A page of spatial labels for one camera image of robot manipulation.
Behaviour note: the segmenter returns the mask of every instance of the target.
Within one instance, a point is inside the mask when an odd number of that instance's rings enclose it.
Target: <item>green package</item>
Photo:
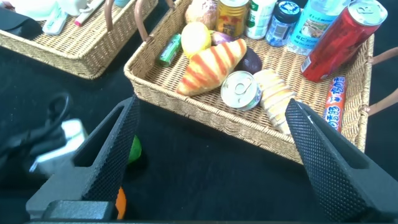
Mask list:
[[[181,34],[174,34],[158,58],[159,65],[169,67],[181,49]]]

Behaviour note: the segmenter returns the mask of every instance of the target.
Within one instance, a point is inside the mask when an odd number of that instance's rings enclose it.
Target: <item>blue bottle cap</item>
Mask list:
[[[292,1],[281,1],[274,9],[274,16],[286,24],[297,22],[300,15],[300,6]]]

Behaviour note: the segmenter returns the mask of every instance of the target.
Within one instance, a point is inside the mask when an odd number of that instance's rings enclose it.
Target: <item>orange object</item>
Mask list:
[[[326,98],[325,112],[323,119],[330,126],[341,132],[341,122],[343,121],[344,104],[346,101],[346,78],[335,77],[329,87],[328,97]]]
[[[224,42],[195,54],[177,87],[177,93],[193,96],[219,87],[247,51],[243,39]]]
[[[123,219],[124,214],[126,213],[126,205],[127,205],[126,195],[124,194],[124,190],[122,189],[122,187],[120,187],[118,198],[116,199],[116,208],[119,212],[118,220]]]

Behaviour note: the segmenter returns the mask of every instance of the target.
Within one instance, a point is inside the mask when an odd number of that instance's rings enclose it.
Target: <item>red can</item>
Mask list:
[[[376,0],[353,1],[305,59],[303,76],[313,82],[325,79],[355,54],[386,17],[386,8]]]

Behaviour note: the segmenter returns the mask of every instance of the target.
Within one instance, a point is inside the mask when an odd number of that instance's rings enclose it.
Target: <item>purple onion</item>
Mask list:
[[[218,45],[220,43],[223,43],[223,42],[232,42],[232,41],[234,41],[234,39],[230,35],[226,35],[226,34],[224,34],[222,32],[217,32],[217,31],[211,30],[210,31],[210,35],[211,35],[211,44],[213,46],[216,46],[216,45]]]

